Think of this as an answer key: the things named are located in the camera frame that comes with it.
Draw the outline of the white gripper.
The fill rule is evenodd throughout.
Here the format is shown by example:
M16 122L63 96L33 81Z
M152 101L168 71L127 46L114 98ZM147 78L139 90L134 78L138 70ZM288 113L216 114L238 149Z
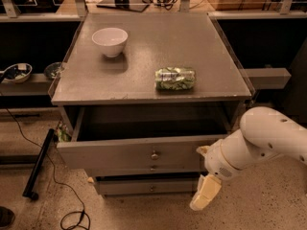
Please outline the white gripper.
M223 140L220 139L211 146L196 149L197 153L204 155L204 166L211 174L200 176L197 191L190 202L190 208L194 211L203 210L209 205L222 188L221 180L230 180L239 175L240 171L225 159L222 147Z

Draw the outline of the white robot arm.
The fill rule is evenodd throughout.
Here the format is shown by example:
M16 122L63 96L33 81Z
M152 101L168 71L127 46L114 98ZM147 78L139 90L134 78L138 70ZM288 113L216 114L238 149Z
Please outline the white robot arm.
M230 180L253 165L280 155L307 164L307 129L284 114L263 106L246 111L239 128L210 146L197 148L207 175L198 182L190 208L204 209Z

